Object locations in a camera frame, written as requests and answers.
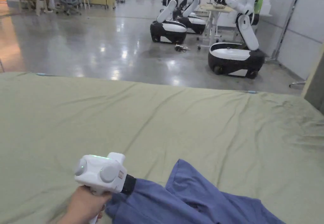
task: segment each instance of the green light indicator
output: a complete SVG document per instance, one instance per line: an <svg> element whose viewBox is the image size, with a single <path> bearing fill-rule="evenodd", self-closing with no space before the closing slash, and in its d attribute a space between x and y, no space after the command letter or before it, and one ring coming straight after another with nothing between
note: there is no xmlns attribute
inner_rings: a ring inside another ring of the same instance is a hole
<svg viewBox="0 0 324 224"><path fill-rule="evenodd" d="M96 156L96 155L92 155L93 157L100 157L100 156ZM107 157L100 157L100 158L104 158L104 159L110 159L110 158L107 158Z"/></svg>

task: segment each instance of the small object on floor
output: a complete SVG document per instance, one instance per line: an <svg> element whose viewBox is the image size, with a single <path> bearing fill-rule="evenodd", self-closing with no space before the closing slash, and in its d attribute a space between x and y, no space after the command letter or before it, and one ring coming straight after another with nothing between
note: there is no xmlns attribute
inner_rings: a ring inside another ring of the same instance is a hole
<svg viewBox="0 0 324 224"><path fill-rule="evenodd" d="M37 76L55 76L51 74L46 74L46 73L36 73Z"/></svg>
<svg viewBox="0 0 324 224"><path fill-rule="evenodd" d="M175 48L174 48L176 51L183 51L183 52L186 52L187 50L189 50L189 48L187 46L184 46L184 45L176 45Z"/></svg>

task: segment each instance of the caster wheel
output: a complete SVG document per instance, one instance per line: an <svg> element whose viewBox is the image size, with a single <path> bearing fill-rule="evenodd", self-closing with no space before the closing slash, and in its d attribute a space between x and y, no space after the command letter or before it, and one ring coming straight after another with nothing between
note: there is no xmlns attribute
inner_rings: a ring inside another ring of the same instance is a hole
<svg viewBox="0 0 324 224"><path fill-rule="evenodd" d="M214 73L215 73L216 75L220 75L220 74L222 74L222 67L220 67L220 66L215 66L215 67L214 67Z"/></svg>
<svg viewBox="0 0 324 224"><path fill-rule="evenodd" d="M256 78L258 75L258 71L251 71L251 72L247 72L246 77L249 79L254 79Z"/></svg>
<svg viewBox="0 0 324 224"><path fill-rule="evenodd" d="M160 42L160 38L158 38L157 36L152 36L152 41L154 43L158 43L158 42Z"/></svg>

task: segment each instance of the white controller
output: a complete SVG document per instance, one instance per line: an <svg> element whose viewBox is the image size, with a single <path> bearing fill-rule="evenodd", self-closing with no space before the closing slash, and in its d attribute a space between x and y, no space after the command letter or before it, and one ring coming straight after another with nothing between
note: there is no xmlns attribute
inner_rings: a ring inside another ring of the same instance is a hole
<svg viewBox="0 0 324 224"><path fill-rule="evenodd" d="M107 157L84 155L78 162L74 179L89 186L94 195L104 192L120 193L123 189L127 170L123 167L125 156L109 153ZM95 224L98 215L90 221Z"/></svg>

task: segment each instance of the label sticker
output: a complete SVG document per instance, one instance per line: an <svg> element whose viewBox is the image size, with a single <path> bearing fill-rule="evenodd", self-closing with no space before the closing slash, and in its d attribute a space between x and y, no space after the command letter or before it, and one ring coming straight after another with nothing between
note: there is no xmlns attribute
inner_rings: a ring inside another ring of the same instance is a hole
<svg viewBox="0 0 324 224"><path fill-rule="evenodd" d="M119 171L118 177L119 177L120 179L123 179L123 177L124 177L124 173L123 173L122 171Z"/></svg>

